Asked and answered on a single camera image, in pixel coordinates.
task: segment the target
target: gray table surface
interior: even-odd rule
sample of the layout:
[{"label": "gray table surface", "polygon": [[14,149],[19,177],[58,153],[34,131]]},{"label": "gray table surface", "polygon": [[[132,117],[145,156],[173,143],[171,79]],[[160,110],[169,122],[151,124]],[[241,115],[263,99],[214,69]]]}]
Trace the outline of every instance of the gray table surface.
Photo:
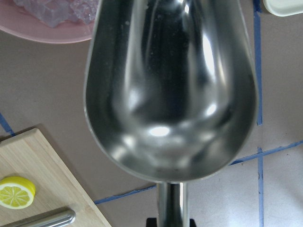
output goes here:
[{"label": "gray table surface", "polygon": [[[241,4],[254,50],[253,2]],[[263,124],[254,127],[235,158],[248,157],[245,162],[189,185],[190,214],[198,227],[303,223],[303,14],[258,14]],[[153,183],[115,166],[88,130],[82,98],[88,48],[89,41],[42,44],[0,32],[0,114],[16,134],[39,128],[96,201]],[[10,136],[0,127],[0,140]],[[143,227],[146,218],[157,216],[156,190],[98,208],[113,227]]]}]

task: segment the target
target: cutting board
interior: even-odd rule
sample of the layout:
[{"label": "cutting board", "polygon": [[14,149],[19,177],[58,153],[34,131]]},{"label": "cutting board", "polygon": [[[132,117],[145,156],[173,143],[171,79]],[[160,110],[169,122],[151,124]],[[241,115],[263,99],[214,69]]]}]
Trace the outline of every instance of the cutting board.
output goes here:
[{"label": "cutting board", "polygon": [[0,143],[0,179],[22,176],[36,186],[32,205],[21,210],[0,206],[0,226],[62,207],[76,212],[71,227],[110,227],[76,178],[38,129]]}]

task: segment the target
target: white plastic container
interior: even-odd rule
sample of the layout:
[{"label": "white plastic container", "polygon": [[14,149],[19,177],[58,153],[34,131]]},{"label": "white plastic container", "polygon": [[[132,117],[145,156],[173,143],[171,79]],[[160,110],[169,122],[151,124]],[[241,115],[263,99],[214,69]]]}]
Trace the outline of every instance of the white plastic container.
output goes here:
[{"label": "white plastic container", "polygon": [[263,0],[266,9],[279,17],[303,13],[303,0]]}]

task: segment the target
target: lemon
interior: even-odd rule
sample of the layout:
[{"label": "lemon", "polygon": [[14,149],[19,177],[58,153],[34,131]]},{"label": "lemon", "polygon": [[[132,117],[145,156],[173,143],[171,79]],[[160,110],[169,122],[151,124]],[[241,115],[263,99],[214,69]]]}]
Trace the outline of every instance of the lemon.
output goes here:
[{"label": "lemon", "polygon": [[0,205],[10,209],[22,209],[32,204],[35,185],[20,176],[5,177],[0,181]]}]

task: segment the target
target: lemon half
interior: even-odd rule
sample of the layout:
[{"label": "lemon half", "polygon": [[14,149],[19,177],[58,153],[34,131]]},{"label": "lemon half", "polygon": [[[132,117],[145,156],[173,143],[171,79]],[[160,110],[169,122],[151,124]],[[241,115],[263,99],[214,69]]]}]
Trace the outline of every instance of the lemon half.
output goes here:
[{"label": "lemon half", "polygon": [[20,176],[5,177],[0,181],[0,205],[10,209],[23,209],[32,204],[35,185]]}]

